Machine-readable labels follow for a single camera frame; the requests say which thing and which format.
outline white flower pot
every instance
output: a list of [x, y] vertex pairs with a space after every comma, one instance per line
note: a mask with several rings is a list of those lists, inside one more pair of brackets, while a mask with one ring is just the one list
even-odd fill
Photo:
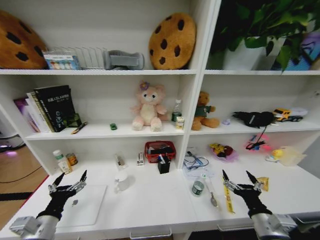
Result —
[[258, 64], [258, 59], [263, 54], [265, 48], [246, 48], [245, 41], [242, 40], [235, 51], [226, 49], [223, 69], [224, 70], [254, 70]]
[[227, 49], [223, 60], [224, 70], [270, 70], [285, 38], [274, 41], [274, 47], [269, 56], [266, 56], [265, 47], [246, 48], [243, 40], [235, 51]]

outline wooden floor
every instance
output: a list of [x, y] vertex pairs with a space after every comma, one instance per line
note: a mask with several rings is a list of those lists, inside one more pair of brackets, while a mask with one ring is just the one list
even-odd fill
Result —
[[[16, 151], [0, 153], [0, 182], [19, 179], [38, 167], [40, 164], [26, 146]], [[19, 181], [0, 183], [0, 193], [33, 192], [46, 176], [47, 173], [43, 168], [40, 168]], [[25, 200], [0, 201], [0, 229], [14, 216], [24, 202]]]

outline gray plastic object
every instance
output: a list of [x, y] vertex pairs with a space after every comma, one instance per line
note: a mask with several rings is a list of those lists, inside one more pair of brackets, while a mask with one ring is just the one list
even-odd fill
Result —
[[142, 70], [145, 66], [144, 55], [140, 52], [128, 53], [120, 50], [103, 51], [106, 70]]

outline black book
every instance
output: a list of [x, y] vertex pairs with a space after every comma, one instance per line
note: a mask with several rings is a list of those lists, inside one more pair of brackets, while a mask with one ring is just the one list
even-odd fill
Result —
[[69, 85], [40, 87], [34, 92], [54, 131], [65, 129], [64, 119], [75, 114]]

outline flower on bear's head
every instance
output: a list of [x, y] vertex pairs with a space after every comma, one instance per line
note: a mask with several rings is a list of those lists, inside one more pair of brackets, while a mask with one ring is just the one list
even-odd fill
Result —
[[149, 85], [150, 85], [149, 82], [143, 81], [143, 82], [140, 84], [140, 89], [145, 91], [145, 90], [147, 90], [147, 89], [149, 88]]

